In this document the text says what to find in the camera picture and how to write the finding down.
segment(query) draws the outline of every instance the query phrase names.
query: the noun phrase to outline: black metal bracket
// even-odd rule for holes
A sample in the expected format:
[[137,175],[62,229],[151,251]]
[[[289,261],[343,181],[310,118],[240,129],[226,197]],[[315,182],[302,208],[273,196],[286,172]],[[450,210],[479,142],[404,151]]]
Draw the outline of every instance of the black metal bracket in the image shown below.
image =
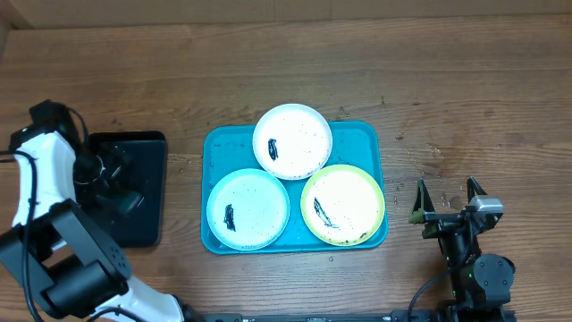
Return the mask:
[[[21,231],[0,236],[0,261],[22,283]],[[52,318],[84,318],[95,307],[128,291],[131,267],[122,249],[71,201],[55,204],[30,223],[29,280],[34,301]],[[65,242],[73,255],[50,267],[46,260]]]

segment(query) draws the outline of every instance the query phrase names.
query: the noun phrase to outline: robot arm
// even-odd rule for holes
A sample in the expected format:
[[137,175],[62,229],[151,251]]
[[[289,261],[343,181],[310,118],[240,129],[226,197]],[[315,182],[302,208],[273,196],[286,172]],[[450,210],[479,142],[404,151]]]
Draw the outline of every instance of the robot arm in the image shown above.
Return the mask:
[[[10,151],[25,152],[34,159],[37,202],[34,220],[27,223],[32,172],[28,159],[16,155],[20,202],[13,229],[0,236],[0,261],[7,270],[22,284],[22,231],[29,225],[31,295],[49,316],[167,322],[185,321],[185,315],[193,318],[194,312],[187,306],[183,312],[174,296],[132,276],[121,248],[75,202],[73,166],[82,146],[67,107],[46,101],[32,107],[30,114],[33,124],[12,135]],[[46,259],[66,244],[73,255],[46,267]]]

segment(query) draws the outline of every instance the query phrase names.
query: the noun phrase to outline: blue tray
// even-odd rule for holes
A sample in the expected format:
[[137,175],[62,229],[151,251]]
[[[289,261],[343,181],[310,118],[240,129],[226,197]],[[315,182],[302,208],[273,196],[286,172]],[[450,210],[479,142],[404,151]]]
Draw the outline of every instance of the blue tray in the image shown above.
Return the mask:
[[[329,122],[332,129],[332,154],[325,166],[354,165],[371,174],[383,189],[379,143],[374,128],[361,121]],[[379,246],[389,232],[387,210],[379,230],[367,241],[349,247],[333,246],[315,237],[307,228],[300,211],[300,196],[307,179],[281,180],[290,197],[290,220],[284,233],[261,250],[233,250],[223,245],[211,232],[206,220],[208,196],[226,174],[244,168],[262,169],[254,157],[252,134],[254,125],[224,126],[212,130],[205,139],[200,237],[205,247],[215,254],[253,254],[317,250],[362,250]]]

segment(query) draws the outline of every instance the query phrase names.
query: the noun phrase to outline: wood grain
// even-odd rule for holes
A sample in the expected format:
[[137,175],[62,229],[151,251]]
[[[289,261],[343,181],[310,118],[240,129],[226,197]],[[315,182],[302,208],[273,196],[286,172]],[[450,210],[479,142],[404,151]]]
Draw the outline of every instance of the wood grain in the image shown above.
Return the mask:
[[[406,308],[444,269],[437,242],[407,223],[415,180],[426,178],[444,212],[453,210],[442,197],[464,200],[460,186],[474,175],[505,204],[479,242],[517,265],[509,308],[521,321],[563,321],[572,316],[570,84],[570,16],[18,30],[0,66],[0,140],[7,146],[46,98],[76,108],[91,131],[162,131],[170,150],[163,239],[127,253],[145,282],[201,312]],[[221,257],[202,246],[205,136],[285,102],[374,126],[391,228],[380,247]],[[4,230],[18,173],[6,164],[0,173]],[[447,298],[446,286],[418,307]],[[0,269],[3,319],[29,320],[21,294]]]
[[3,0],[18,29],[570,14],[572,0]]

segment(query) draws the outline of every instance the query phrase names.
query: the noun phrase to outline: black cable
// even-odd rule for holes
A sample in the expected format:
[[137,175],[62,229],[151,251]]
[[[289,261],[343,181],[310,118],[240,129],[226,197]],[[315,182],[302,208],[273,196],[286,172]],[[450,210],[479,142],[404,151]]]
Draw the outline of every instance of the black cable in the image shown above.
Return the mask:
[[78,116],[78,118],[80,119],[81,122],[81,127],[83,128],[83,145],[84,147],[88,147],[89,146],[89,131],[88,131],[88,126],[86,126],[85,121],[83,121],[83,117],[81,117],[81,115],[78,113],[78,111],[74,110],[71,107],[68,107],[68,110],[72,113],[74,113],[76,116]]
[[10,156],[18,155],[26,157],[29,162],[29,166],[32,170],[32,187],[31,194],[29,197],[29,211],[28,217],[26,219],[26,224],[23,226],[24,234],[22,236],[22,248],[21,248],[21,279],[22,286],[24,288],[24,297],[26,298],[26,304],[28,305],[29,313],[34,318],[36,322],[42,322],[36,306],[34,306],[34,300],[32,299],[32,291],[29,286],[29,266],[28,266],[28,247],[29,247],[29,234],[31,222],[34,220],[34,212],[36,210],[36,198],[38,197],[38,170],[36,168],[36,162],[34,158],[28,153],[21,151],[0,151],[0,156]]
[[473,238],[474,238],[474,236],[473,236],[473,225],[471,223],[471,219],[472,219],[472,217],[471,217],[471,215],[469,215],[469,217],[468,217],[469,241],[468,241],[468,245],[467,245],[467,250],[465,250],[465,256],[463,257],[463,260],[459,261],[459,263],[457,263],[456,266],[447,269],[445,272],[437,275],[436,277],[429,280],[429,282],[425,283],[425,285],[421,286],[419,291],[417,291],[417,293],[415,293],[415,295],[413,296],[413,299],[411,299],[411,302],[409,303],[408,322],[411,322],[411,315],[413,313],[413,307],[415,306],[415,302],[417,301],[419,296],[421,296],[421,294],[423,292],[425,292],[425,290],[427,288],[429,288],[429,286],[431,286],[431,285],[437,283],[438,281],[442,280],[444,277],[446,277],[450,273],[456,272],[459,269],[461,269],[465,265],[465,263],[468,261],[468,259],[471,257],[471,249],[473,248]]
[[135,314],[133,314],[133,313],[131,313],[125,309],[119,308],[119,307],[100,310],[97,314],[94,314],[93,316],[91,316],[91,318],[89,318],[86,322],[94,322],[96,319],[98,319],[102,315],[107,314],[107,313],[112,313],[112,312],[115,313],[116,316],[121,314],[127,318],[132,319],[135,322],[145,322],[144,319],[136,316]]

